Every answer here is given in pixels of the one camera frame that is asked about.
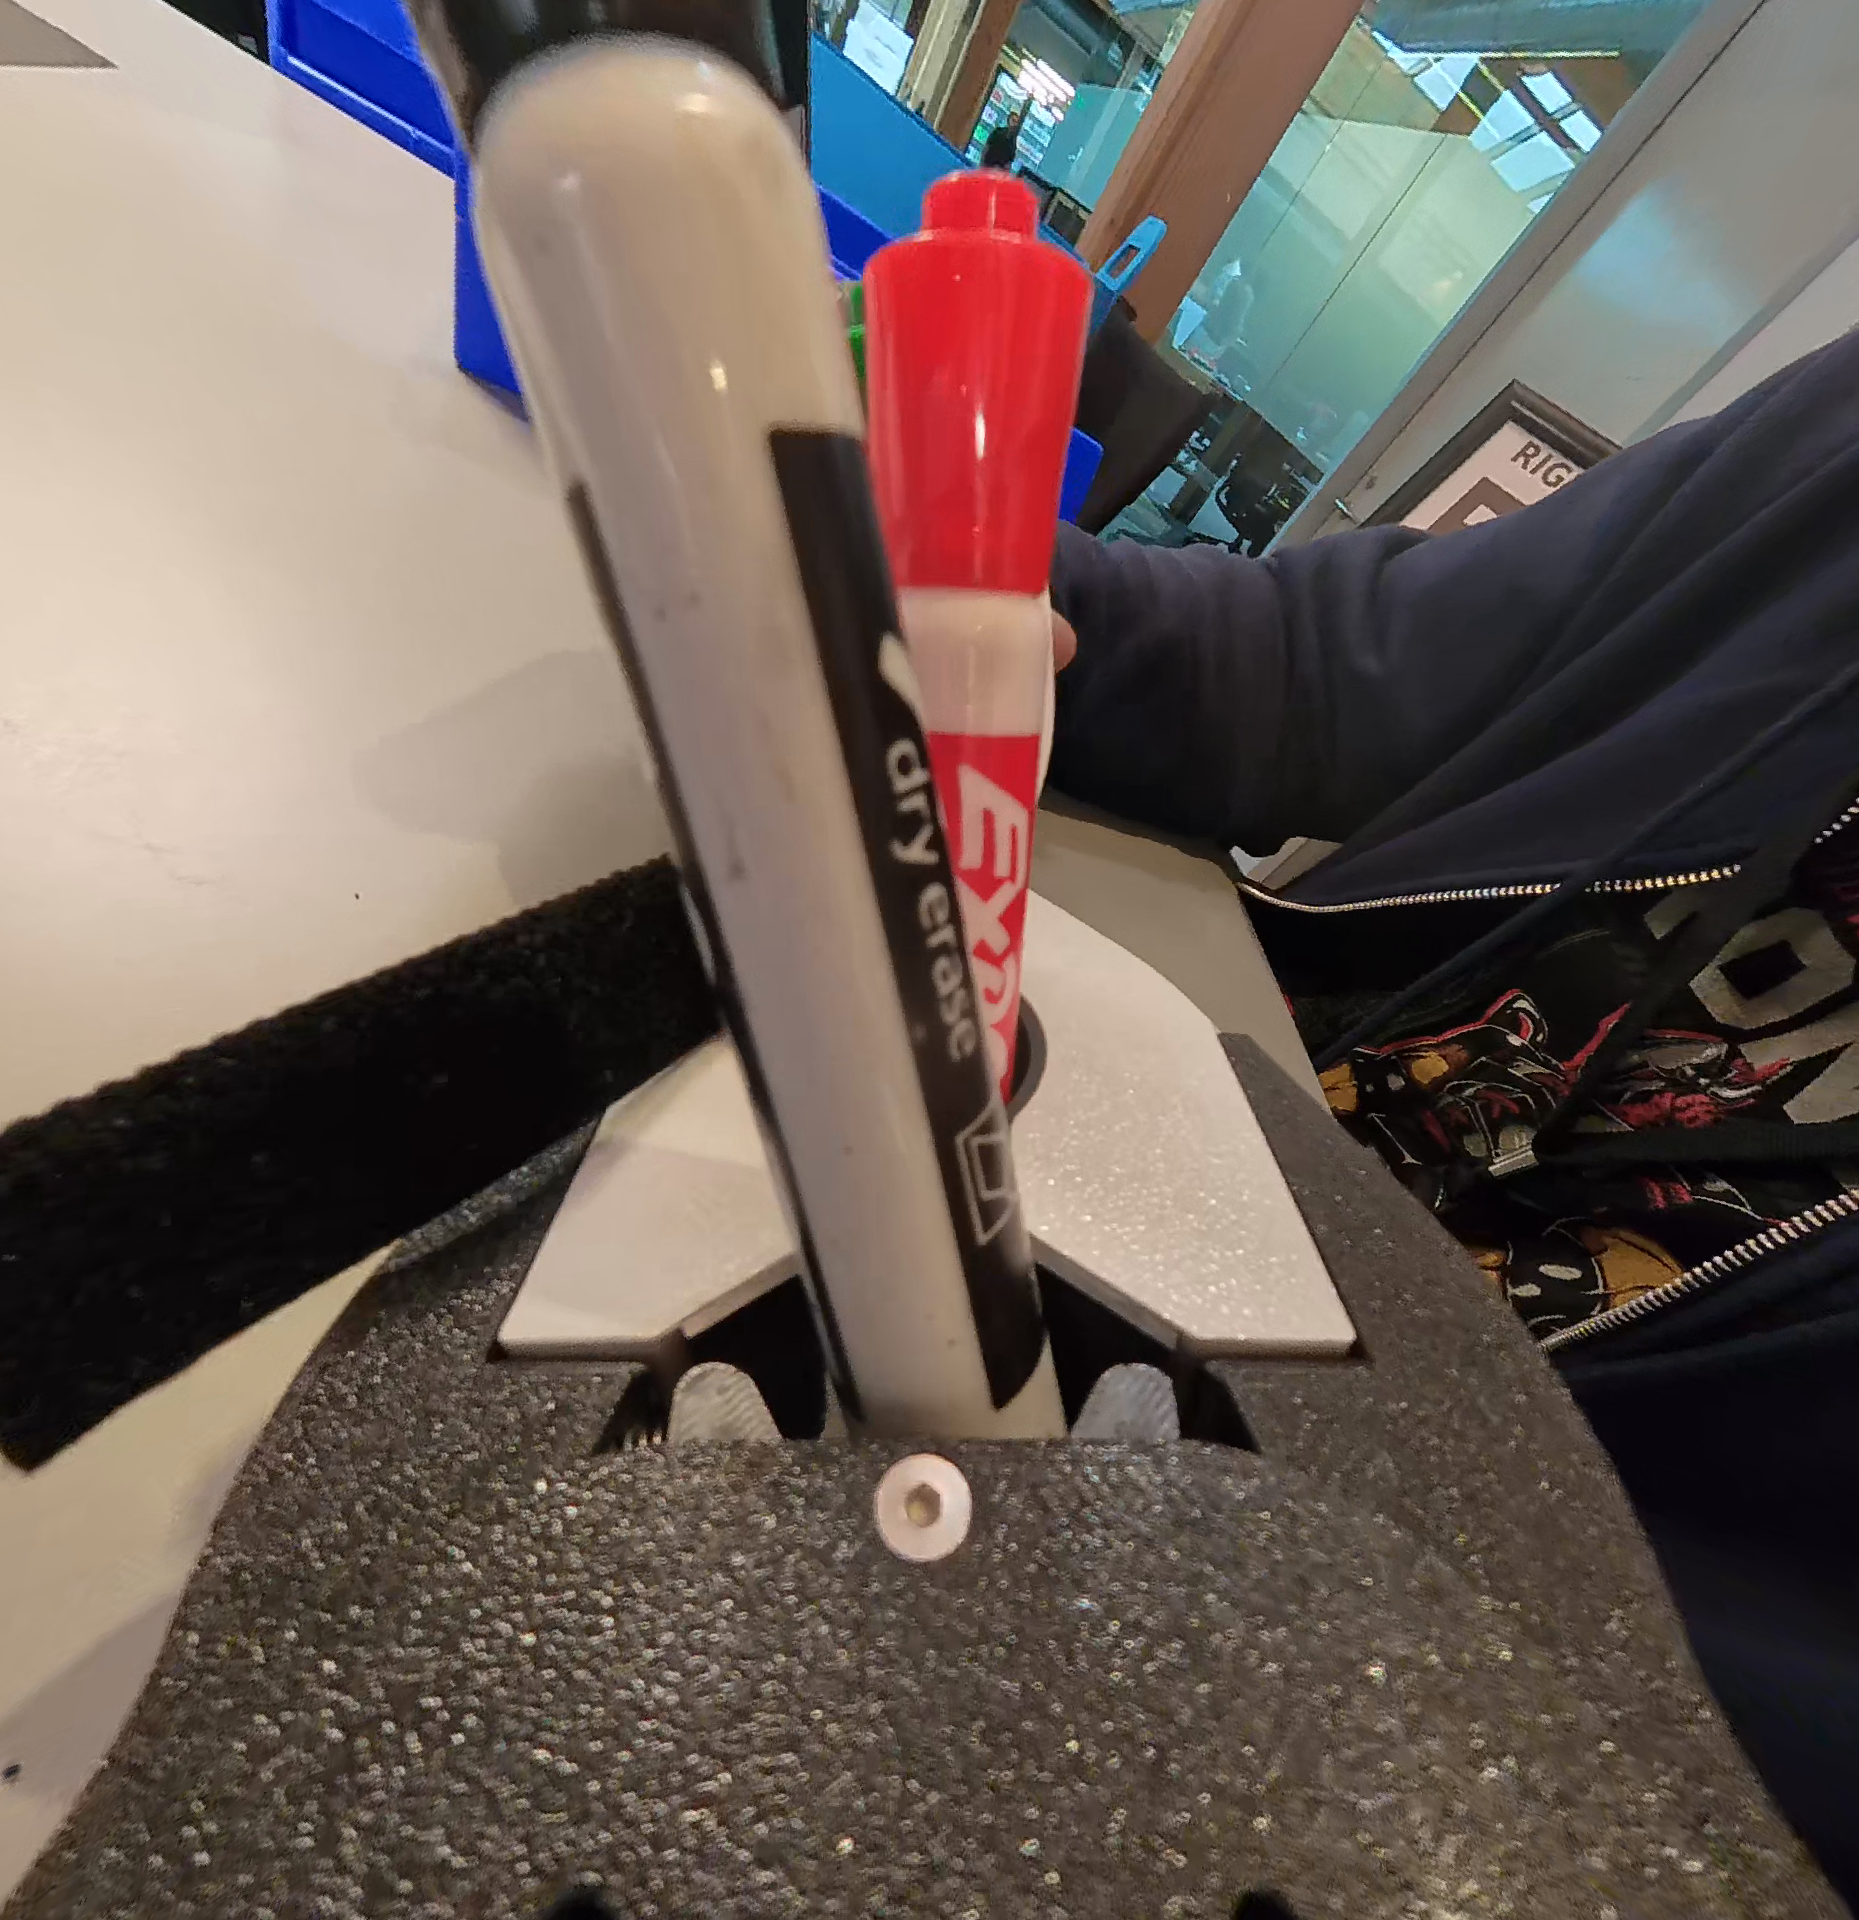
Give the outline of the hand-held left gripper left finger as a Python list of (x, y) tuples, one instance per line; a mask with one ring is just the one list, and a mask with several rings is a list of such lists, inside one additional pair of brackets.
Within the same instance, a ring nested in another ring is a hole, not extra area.
[(722, 1364), (784, 1437), (846, 1433), (728, 1042), (608, 1108), (497, 1340), (509, 1360), (636, 1364), (660, 1389)]

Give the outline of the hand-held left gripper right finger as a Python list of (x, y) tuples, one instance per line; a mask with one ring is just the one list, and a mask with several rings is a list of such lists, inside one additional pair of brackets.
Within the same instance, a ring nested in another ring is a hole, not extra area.
[(1078, 1437), (1268, 1437), (1234, 1368), (1355, 1328), (1225, 1036), (1166, 974), (1032, 897), (1012, 1165)]

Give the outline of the black strap tie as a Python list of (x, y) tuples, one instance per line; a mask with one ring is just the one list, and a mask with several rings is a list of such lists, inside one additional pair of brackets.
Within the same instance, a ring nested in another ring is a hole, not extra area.
[(0, 1133), (23, 1473), (717, 1032), (654, 857)]

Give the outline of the black whiteboard marker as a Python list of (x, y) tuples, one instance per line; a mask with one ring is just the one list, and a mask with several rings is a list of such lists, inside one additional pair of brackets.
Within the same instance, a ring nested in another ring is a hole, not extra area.
[(846, 1419), (1064, 1437), (774, 4), (407, 4)]

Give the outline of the red whiteboard marker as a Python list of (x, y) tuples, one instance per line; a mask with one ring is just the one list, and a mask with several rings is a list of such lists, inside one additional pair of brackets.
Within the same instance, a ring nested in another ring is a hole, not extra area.
[(1087, 271), (1004, 173), (933, 182), (861, 279), (867, 456), (960, 903), (1010, 1101), (1035, 806), (1055, 719), (1050, 559)]

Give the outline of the blue plastic bin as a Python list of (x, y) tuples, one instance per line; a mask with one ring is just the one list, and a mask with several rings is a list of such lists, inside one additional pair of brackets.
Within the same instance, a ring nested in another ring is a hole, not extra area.
[[(463, 182), (459, 136), (398, 4), (269, 4), (271, 65), (453, 178), (453, 353), (474, 384), (517, 402)], [(960, 165), (841, 52), (811, 39), (811, 175), (830, 263), (856, 279), (883, 244), (916, 231), (925, 187)]]

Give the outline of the person's right forearm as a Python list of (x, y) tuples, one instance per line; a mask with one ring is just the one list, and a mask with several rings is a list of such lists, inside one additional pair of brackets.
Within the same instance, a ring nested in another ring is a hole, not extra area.
[(1458, 532), (1268, 559), (1064, 530), (1050, 787), (1332, 854), (1304, 921), (1712, 872), (1859, 794), (1859, 329)]

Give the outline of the printed graphic shirt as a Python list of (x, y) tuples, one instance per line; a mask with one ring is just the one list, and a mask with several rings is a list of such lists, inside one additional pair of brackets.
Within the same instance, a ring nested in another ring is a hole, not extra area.
[(1859, 790), (1796, 852), (1598, 883), (1318, 1072), (1546, 1350), (1859, 1239)]

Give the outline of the dark picture frame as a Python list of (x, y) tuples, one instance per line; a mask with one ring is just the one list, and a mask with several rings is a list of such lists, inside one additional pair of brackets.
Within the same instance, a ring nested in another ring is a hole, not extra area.
[(1362, 524), (1458, 532), (1540, 501), (1617, 447), (1527, 384), (1505, 384)]

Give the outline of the wooden post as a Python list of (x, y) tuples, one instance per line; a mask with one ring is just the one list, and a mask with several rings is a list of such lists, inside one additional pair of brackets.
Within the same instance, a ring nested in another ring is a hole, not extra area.
[(1141, 218), (1166, 235), (1126, 301), (1166, 338), (1181, 298), (1347, 39), (1360, 4), (1198, 4), (1082, 231), (1104, 264)]

